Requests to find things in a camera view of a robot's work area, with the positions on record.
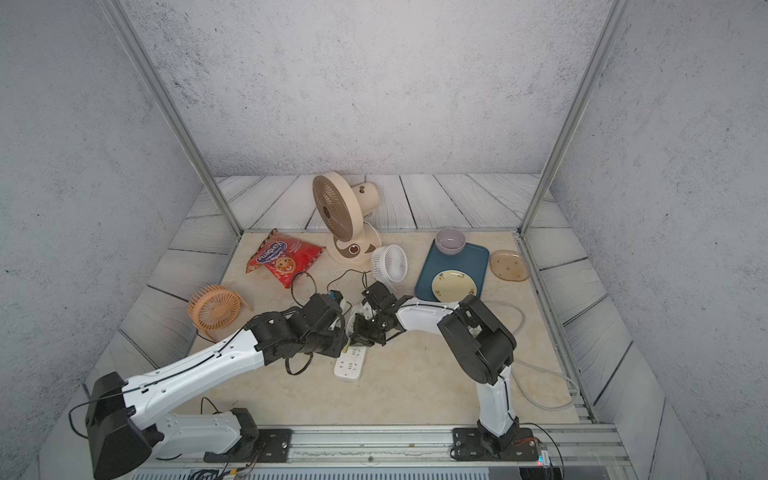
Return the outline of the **white power strip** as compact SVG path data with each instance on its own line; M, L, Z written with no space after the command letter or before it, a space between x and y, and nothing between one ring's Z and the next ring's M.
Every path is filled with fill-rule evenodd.
M333 368L334 376L344 382L357 381L361 377L367 349L372 345L371 341L364 339L356 330L355 322L359 318L364 321L373 319L373 310L368 304L352 306L345 315L348 342Z

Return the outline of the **green usb charger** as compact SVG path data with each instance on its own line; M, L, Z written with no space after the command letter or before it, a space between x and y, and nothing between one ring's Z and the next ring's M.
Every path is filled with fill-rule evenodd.
M338 304L341 304L344 299L343 294L338 290L330 290L328 296Z

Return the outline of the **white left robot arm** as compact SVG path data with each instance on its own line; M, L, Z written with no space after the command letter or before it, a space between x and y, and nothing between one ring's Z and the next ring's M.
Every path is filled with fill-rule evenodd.
M177 415L179 405L238 375L297 354L336 358L347 343L343 296L314 294L302 307L254 316L234 334L163 368L97 379L85 406L96 479L117 479L150 458L201 453L207 462L250 462L263 442L245 408Z

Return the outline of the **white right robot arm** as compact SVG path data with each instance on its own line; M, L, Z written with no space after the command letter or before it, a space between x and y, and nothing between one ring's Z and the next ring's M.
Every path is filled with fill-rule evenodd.
M384 346L397 333L422 331L442 336L462 371L476 384L480 402L478 427L496 439L518 429L509 394L517 342L509 329L475 295L437 303L413 296L397 298L381 282L363 292L348 327L351 342Z

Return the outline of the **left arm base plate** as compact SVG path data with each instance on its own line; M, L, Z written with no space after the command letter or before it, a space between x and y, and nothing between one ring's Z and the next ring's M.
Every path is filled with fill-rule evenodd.
M226 452L206 452L205 463L285 463L288 461L293 430L288 428L260 429L246 408L233 408L239 426L240 439Z

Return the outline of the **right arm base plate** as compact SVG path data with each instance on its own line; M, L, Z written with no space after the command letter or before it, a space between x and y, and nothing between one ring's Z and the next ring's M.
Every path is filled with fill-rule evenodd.
M456 461L541 462L539 440L517 421L501 436L480 423L473 428L454 428L452 441L449 455Z

